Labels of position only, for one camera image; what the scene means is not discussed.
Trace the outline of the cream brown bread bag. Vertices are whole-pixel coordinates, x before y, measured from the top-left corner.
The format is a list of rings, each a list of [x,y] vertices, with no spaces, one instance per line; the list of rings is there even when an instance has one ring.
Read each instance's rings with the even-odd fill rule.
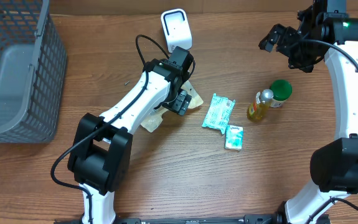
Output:
[[[192,97],[188,109],[191,110],[203,104],[204,102],[203,99],[195,91],[195,88],[191,85],[190,81],[186,81],[183,84],[182,89],[185,90]],[[141,123],[142,127],[145,128],[148,132],[152,133],[162,123],[163,121],[162,116],[167,111],[169,110],[162,106],[156,110],[153,110],[152,112],[150,112],[150,114],[147,115],[147,117]]]

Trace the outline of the light teal snack packet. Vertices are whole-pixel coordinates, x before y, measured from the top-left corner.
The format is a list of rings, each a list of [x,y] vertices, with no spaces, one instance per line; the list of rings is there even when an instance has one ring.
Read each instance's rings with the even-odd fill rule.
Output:
[[[202,127],[217,129],[221,134],[225,134],[234,106],[235,100],[214,93]]]

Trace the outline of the green-capped white bottle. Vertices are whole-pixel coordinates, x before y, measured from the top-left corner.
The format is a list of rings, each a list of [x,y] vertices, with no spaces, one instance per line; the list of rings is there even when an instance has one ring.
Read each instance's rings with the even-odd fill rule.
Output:
[[[281,107],[293,92],[293,88],[287,80],[275,80],[270,85],[270,90],[273,92],[273,99],[270,104],[272,108]]]

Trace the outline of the small teal white box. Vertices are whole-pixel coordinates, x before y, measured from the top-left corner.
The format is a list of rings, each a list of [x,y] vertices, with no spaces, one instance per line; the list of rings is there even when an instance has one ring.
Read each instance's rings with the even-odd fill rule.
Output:
[[[225,148],[231,150],[242,150],[243,128],[240,126],[228,125],[225,132]]]

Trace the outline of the yellow Vim dish soap bottle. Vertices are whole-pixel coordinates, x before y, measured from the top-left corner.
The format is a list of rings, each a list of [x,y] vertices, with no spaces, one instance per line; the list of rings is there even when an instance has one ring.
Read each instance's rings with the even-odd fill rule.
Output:
[[[261,121],[268,111],[274,97],[271,89],[259,91],[253,103],[247,109],[247,117],[250,121]]]

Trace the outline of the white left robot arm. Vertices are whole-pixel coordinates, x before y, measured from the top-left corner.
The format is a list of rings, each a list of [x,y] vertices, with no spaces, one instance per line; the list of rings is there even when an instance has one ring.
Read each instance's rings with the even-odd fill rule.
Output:
[[[176,47],[169,58],[146,63],[138,83],[114,107],[82,117],[67,164],[83,189],[80,223],[114,222],[114,192],[128,171],[133,135],[155,109],[185,114],[192,97],[182,86],[193,63],[188,50]]]

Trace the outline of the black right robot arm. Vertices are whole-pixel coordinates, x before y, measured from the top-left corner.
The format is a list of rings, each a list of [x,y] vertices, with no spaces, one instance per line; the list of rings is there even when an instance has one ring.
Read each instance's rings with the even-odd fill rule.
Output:
[[[358,18],[345,1],[315,0],[299,11],[299,27],[276,24],[260,41],[262,50],[288,58],[289,68],[306,73],[324,62],[334,94],[333,142],[310,160],[310,181],[271,215],[245,215],[245,223],[328,223],[327,210],[358,194]]]

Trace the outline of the white barcode scanner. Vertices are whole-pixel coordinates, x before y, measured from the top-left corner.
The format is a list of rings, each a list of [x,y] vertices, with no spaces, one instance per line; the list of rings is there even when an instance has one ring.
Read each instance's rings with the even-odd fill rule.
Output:
[[[183,9],[171,9],[161,14],[161,24],[169,53],[176,47],[189,50],[192,47],[192,34]]]

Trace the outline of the dark grey plastic basket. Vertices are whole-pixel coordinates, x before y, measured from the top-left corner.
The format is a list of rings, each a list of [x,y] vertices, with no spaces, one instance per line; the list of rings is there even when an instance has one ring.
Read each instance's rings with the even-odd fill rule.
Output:
[[[66,68],[49,2],[0,0],[0,142],[53,140]]]

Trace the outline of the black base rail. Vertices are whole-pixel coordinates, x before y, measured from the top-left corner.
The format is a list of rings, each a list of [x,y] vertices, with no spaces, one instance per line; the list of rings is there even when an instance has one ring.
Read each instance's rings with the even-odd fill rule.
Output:
[[[247,214],[243,217],[215,218],[163,218],[141,220],[140,218],[117,218],[113,224],[285,224],[281,213]]]

